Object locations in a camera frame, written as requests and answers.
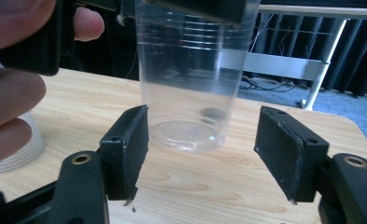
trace human hand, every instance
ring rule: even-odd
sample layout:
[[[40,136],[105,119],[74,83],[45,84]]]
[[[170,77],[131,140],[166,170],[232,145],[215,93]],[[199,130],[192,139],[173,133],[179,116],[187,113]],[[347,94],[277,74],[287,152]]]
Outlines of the human hand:
[[[0,49],[34,34],[49,19],[55,0],[0,0]],[[76,40],[98,38],[105,26],[102,17],[79,7],[74,18]],[[29,111],[44,97],[40,76],[0,68],[0,160],[23,147],[32,136],[25,121],[17,116]]]

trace electrical wire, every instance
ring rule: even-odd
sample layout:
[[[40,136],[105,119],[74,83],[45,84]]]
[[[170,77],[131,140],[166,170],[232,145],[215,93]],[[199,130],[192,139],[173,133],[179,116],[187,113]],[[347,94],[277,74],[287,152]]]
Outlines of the electrical wire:
[[[245,87],[245,86],[240,86],[239,89],[240,90],[244,90],[244,91],[275,91],[275,92],[288,92],[288,91],[291,91],[293,90],[294,88],[296,88],[297,85],[293,85],[293,87],[290,87],[289,89],[287,90],[283,90],[283,91],[280,91],[278,90],[279,88],[281,87],[284,87],[286,85],[289,85],[288,82],[285,82],[277,87],[273,87],[273,88],[270,88],[270,89],[267,89],[267,88],[264,88],[262,86],[259,86],[259,84],[251,79],[249,79],[248,77],[242,77],[241,79],[242,81],[246,82],[247,84],[249,84],[248,87]]]
[[[131,65],[131,69],[128,72],[127,76],[125,76],[125,78],[128,78],[128,76],[132,73],[132,71],[134,69],[134,62],[136,61],[136,55],[137,55],[137,45],[136,45],[136,50],[134,51],[134,61],[133,61],[133,64]]]
[[[252,48],[250,48],[250,51],[249,52],[252,52],[255,45],[256,45],[256,41],[257,41],[257,38],[259,37],[259,35],[261,34],[261,32],[264,30],[265,27],[267,27],[268,23],[270,22],[270,20],[273,18],[274,14],[271,14],[270,18],[268,19],[268,21],[262,26],[262,28],[260,29],[260,26],[259,26],[259,29],[258,29],[258,32],[256,33],[256,36],[255,38],[253,38],[252,41],[250,41],[249,45],[251,44],[252,45]]]

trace cup bottom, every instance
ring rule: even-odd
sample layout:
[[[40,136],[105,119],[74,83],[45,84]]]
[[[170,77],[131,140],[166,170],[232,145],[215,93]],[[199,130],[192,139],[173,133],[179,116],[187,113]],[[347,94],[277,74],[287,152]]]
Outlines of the cup bottom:
[[[161,147],[204,153],[218,149],[224,143],[224,136],[218,132],[215,123],[218,122],[202,116],[160,116],[156,122],[149,121],[150,140]]]

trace black cable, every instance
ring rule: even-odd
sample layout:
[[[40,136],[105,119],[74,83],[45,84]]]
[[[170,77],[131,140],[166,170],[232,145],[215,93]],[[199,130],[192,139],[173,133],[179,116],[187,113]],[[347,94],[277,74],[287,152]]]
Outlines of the black cable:
[[[245,86],[240,86],[239,89],[240,90],[245,90],[245,91],[275,91],[275,92],[287,92],[287,91],[291,91],[294,88],[296,88],[297,85],[293,85],[293,87],[289,88],[288,90],[284,90],[284,91],[278,91],[277,89],[284,87],[286,85],[288,85],[288,82],[285,82],[277,87],[273,87],[271,89],[267,89],[264,87],[259,86],[259,84],[253,80],[248,79],[247,77],[242,77],[241,79],[242,81],[246,82],[247,84],[249,84],[248,87]]]

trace white cup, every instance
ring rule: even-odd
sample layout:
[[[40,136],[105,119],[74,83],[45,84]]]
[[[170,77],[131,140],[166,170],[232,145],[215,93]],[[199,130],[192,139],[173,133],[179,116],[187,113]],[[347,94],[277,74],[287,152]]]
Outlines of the white cup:
[[[27,112],[19,119],[25,120],[32,128],[31,140],[16,153],[0,161],[0,173],[12,171],[22,167],[26,163],[37,158],[44,149],[43,138],[35,125],[35,121],[30,112]]]

